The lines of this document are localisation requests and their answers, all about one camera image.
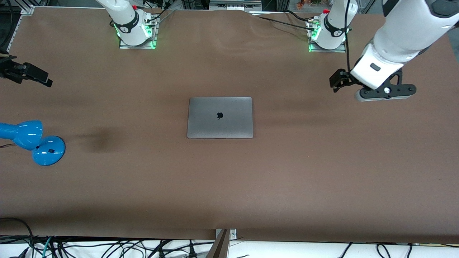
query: lamp base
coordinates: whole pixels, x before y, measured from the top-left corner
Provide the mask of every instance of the lamp base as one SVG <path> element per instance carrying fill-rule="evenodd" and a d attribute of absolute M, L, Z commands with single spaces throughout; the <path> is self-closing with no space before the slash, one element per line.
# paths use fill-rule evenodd
<path fill-rule="evenodd" d="M 56 164 L 65 153 L 65 143 L 60 137 L 48 136 L 32 150 L 32 159 L 40 166 Z"/>

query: laptop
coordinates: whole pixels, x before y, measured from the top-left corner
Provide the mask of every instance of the laptop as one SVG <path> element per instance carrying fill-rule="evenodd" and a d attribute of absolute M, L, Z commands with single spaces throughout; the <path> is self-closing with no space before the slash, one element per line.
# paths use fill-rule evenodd
<path fill-rule="evenodd" d="M 190 98 L 190 139 L 253 138 L 251 97 Z"/>

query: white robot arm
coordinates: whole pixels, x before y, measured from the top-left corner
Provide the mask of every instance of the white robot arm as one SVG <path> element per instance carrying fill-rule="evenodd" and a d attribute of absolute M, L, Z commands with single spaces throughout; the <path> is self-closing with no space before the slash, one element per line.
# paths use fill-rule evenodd
<path fill-rule="evenodd" d="M 355 0 L 349 0 L 349 8 L 346 12 L 348 0 L 336 0 L 329 13 L 322 13 L 314 17 L 318 23 L 317 32 L 312 33 L 311 40 L 325 50 L 338 48 L 344 41 L 345 30 L 348 28 L 354 16 L 357 14 L 358 5 Z"/>
<path fill-rule="evenodd" d="M 412 84 L 401 84 L 401 68 L 424 52 L 459 21 L 459 0 L 383 0 L 385 24 L 366 45 L 349 72 L 339 69 L 330 77 L 334 92 L 363 85 L 359 101 L 408 98 Z M 397 85 L 390 79 L 398 76 Z"/>
<path fill-rule="evenodd" d="M 351 71 L 371 89 L 379 88 L 459 20 L 457 0 L 385 0 L 383 9 L 386 23 Z"/>
<path fill-rule="evenodd" d="M 128 0 L 96 0 L 99 2 L 112 17 L 115 28 L 121 40 L 131 46 L 144 43 L 152 37 L 148 26 L 150 13 L 143 10 L 134 10 Z"/>

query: blue desk lamp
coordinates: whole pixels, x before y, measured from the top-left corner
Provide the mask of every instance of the blue desk lamp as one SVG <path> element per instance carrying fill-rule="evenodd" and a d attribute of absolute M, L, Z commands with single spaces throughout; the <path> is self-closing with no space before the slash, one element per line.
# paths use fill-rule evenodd
<path fill-rule="evenodd" d="M 14 125 L 0 123 L 0 138 L 12 140 L 17 146 L 32 151 L 32 159 L 40 166 L 57 163 L 65 152 L 64 141 L 57 136 L 41 139 L 43 125 L 39 120 Z"/>

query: table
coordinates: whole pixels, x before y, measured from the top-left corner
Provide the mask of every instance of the table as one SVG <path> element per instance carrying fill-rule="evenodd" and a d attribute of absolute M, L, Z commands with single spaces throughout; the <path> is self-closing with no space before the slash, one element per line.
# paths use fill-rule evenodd
<path fill-rule="evenodd" d="M 361 103 L 357 86 L 329 88 L 345 55 L 308 52 L 298 28 L 175 11 L 155 50 L 119 50 L 109 21 L 78 8 L 23 18 L 10 53 L 54 84 L 2 80 L 0 118 L 39 119 L 67 151 L 39 167 L 2 149 L 2 216 L 37 235 L 457 242 L 459 73 L 446 37 L 403 68 L 414 96 Z M 383 22 L 354 18 L 351 63 Z M 251 96 L 254 139 L 187 139 L 193 96 Z"/>

